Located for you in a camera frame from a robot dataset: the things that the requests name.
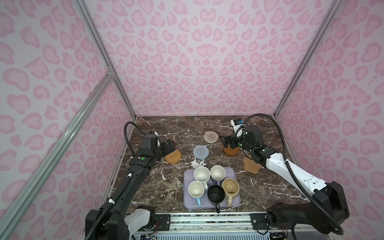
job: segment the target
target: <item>round coaster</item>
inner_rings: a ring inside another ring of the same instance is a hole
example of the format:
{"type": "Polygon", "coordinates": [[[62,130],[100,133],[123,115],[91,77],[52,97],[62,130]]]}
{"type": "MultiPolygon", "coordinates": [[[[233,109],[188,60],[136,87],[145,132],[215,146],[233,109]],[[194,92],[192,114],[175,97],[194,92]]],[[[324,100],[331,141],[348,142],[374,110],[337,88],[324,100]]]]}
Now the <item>round coaster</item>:
{"type": "Polygon", "coordinates": [[[239,153],[240,148],[237,147],[235,149],[232,149],[228,145],[228,147],[223,147],[223,150],[224,150],[225,154],[227,154],[228,156],[235,156],[239,153]]]}
{"type": "Polygon", "coordinates": [[[195,155],[195,158],[197,159],[206,159],[209,155],[209,150],[203,145],[197,145],[193,149],[193,155],[195,155]]]}
{"type": "Polygon", "coordinates": [[[214,131],[208,131],[204,134],[204,140],[207,143],[215,143],[218,140],[218,135],[214,131]]]}
{"type": "Polygon", "coordinates": [[[181,152],[179,150],[175,150],[165,157],[166,162],[170,164],[175,164],[181,159],[181,152]]]}

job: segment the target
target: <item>metal rail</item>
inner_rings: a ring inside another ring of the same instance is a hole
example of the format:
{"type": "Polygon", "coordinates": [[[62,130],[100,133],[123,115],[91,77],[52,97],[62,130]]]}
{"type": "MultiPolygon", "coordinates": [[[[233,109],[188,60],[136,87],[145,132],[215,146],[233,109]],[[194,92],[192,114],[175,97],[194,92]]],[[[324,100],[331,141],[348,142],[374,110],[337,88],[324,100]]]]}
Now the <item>metal rail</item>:
{"type": "Polygon", "coordinates": [[[93,41],[95,42],[97,49],[100,52],[100,56],[103,59],[105,66],[110,71],[110,74],[112,74],[114,76],[113,81],[115,82],[115,84],[118,88],[119,94],[120,94],[121,98],[123,99],[124,104],[128,108],[128,112],[131,115],[131,118],[135,119],[136,114],[135,114],[131,104],[129,103],[129,99],[128,99],[128,97],[127,97],[127,95],[126,95],[126,93],[122,87],[122,84],[121,84],[121,82],[120,82],[120,80],[116,74],[116,71],[113,67],[112,62],[109,59],[109,56],[108,56],[107,51],[105,49],[105,46],[104,46],[103,42],[101,41],[101,38],[100,38],[99,33],[95,27],[95,24],[93,23],[91,14],[89,12],[89,9],[88,9],[86,3],[84,2],[84,0],[73,0],[73,1],[76,5],[81,17],[83,18],[83,21],[84,21],[92,39],[93,39],[93,41]]]}
{"type": "Polygon", "coordinates": [[[109,86],[113,76],[105,75],[99,85],[85,101],[74,119],[71,121],[63,135],[53,146],[52,150],[45,157],[39,168],[29,179],[23,190],[13,201],[0,222],[0,240],[6,240],[12,234],[19,221],[24,216],[35,197],[43,187],[45,181],[55,169],[57,163],[68,149],[83,123],[94,109],[95,105],[109,86]]]}
{"type": "Polygon", "coordinates": [[[276,117],[278,117],[278,115],[281,113],[285,103],[287,102],[289,96],[291,95],[297,82],[299,81],[301,74],[303,73],[304,69],[307,67],[309,61],[311,60],[313,54],[315,53],[315,51],[316,51],[318,45],[320,44],[323,36],[325,35],[326,31],[331,26],[331,23],[332,23],[333,19],[335,18],[336,13],[338,12],[338,9],[343,2],[344,2],[344,0],[333,0],[333,2],[331,3],[331,6],[329,7],[327,13],[325,14],[325,17],[324,17],[323,21],[321,22],[321,24],[320,24],[320,26],[316,32],[316,35],[313,37],[313,40],[312,40],[310,46],[308,47],[308,50],[305,53],[303,60],[299,64],[295,74],[293,75],[291,82],[289,83],[286,91],[284,92],[283,97],[281,98],[279,105],[276,108],[276,111],[274,113],[274,115],[276,117]]]}

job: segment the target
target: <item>lavender tray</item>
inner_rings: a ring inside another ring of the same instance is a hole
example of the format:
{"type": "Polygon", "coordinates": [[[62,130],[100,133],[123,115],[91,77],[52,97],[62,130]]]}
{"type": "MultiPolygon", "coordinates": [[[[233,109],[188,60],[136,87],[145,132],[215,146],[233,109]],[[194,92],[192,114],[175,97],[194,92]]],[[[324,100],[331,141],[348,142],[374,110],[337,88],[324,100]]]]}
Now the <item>lavender tray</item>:
{"type": "MultiPolygon", "coordinates": [[[[233,168],[225,167],[224,169],[226,171],[226,175],[225,175],[224,179],[227,179],[227,178],[236,179],[235,171],[233,170],[233,168]]],[[[201,207],[199,207],[197,205],[196,199],[194,197],[191,197],[191,195],[189,195],[188,186],[191,182],[193,182],[195,180],[195,177],[193,174],[194,172],[195,172],[194,169],[188,169],[184,172],[184,206],[187,209],[210,209],[210,208],[214,208],[215,206],[212,205],[208,200],[207,191],[205,191],[204,194],[200,197],[201,207]]],[[[208,182],[207,182],[208,187],[215,185],[212,180],[213,180],[212,178],[210,178],[208,180],[208,182]]],[[[239,205],[240,205],[240,195],[232,200],[232,206],[231,207],[237,207],[239,205]]],[[[227,198],[225,198],[224,201],[222,201],[220,203],[220,208],[222,208],[222,207],[228,207],[227,198]]]]}

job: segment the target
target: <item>wooden coaster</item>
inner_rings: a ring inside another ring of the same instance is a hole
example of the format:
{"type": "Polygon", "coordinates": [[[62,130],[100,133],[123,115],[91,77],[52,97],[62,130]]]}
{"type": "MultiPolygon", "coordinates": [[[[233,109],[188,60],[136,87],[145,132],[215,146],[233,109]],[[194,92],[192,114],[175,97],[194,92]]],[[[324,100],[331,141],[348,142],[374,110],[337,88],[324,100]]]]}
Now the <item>wooden coaster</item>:
{"type": "Polygon", "coordinates": [[[237,147],[235,149],[232,149],[228,145],[228,147],[223,147],[223,150],[225,154],[227,154],[228,156],[236,156],[239,153],[240,148],[237,147]]]}
{"type": "Polygon", "coordinates": [[[255,161],[247,157],[243,159],[243,163],[244,163],[244,170],[253,174],[258,174],[259,170],[262,168],[261,164],[255,163],[255,161]]]}
{"type": "Polygon", "coordinates": [[[181,152],[179,150],[175,150],[165,157],[166,162],[170,164],[175,164],[181,159],[181,152]]]}

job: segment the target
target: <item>pink leopard print wall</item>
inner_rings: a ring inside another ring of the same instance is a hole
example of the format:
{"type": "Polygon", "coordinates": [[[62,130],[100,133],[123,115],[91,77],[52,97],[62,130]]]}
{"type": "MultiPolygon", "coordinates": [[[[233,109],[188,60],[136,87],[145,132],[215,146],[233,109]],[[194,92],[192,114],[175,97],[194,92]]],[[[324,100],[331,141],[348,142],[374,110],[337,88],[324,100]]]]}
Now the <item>pink leopard print wall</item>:
{"type": "Polygon", "coordinates": [[[279,116],[308,172],[347,198],[347,240],[384,235],[384,2],[347,0],[279,116]]]}
{"type": "Polygon", "coordinates": [[[0,218],[105,73],[71,0],[0,1],[0,218]]]}
{"type": "Polygon", "coordinates": [[[331,0],[88,0],[138,115],[273,113],[331,0]]]}
{"type": "Polygon", "coordinates": [[[10,239],[80,239],[85,216],[108,188],[129,120],[110,83],[10,239]]]}

